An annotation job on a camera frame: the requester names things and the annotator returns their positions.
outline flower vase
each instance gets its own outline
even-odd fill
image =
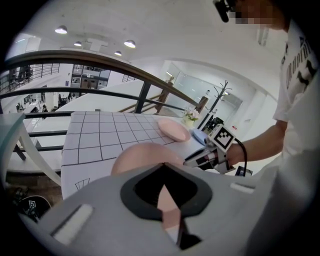
[[[182,122],[188,127],[188,128],[192,128],[194,126],[194,122],[193,120],[189,119],[187,116],[184,116],[182,118]]]

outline blue object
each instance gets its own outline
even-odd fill
[[[194,129],[194,130],[192,130],[192,132],[193,132],[193,136],[196,138],[196,140],[205,146],[206,145],[205,138],[208,137],[208,135],[199,129]]]

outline white t-shirt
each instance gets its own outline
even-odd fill
[[[319,62],[312,51],[306,37],[294,22],[290,22],[288,41],[281,62],[280,90],[278,104],[273,118],[287,122],[282,159],[296,155],[302,151],[301,141],[289,120],[288,111],[303,97],[309,89]]]

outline ceiling light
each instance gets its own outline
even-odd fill
[[[75,46],[82,46],[82,43],[81,43],[80,41],[76,41],[76,42],[74,43],[74,45],[75,45]]]
[[[66,34],[67,33],[67,27],[66,26],[59,26],[56,30],[56,33],[58,34]]]
[[[124,44],[130,48],[136,48],[136,43],[133,40],[127,40],[124,42]]]

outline white table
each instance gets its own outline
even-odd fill
[[[116,158],[137,143],[158,143],[186,158],[203,148],[194,137],[176,142],[158,127],[159,115],[120,112],[76,111],[62,152],[61,189],[63,199],[88,183],[109,176]],[[181,118],[168,117],[177,122]]]
[[[19,140],[28,155],[27,157],[30,157],[40,170],[61,186],[59,175],[51,169],[31,141],[23,122],[24,119],[25,114],[23,113],[0,114],[0,169],[2,185],[5,185],[9,160]]]

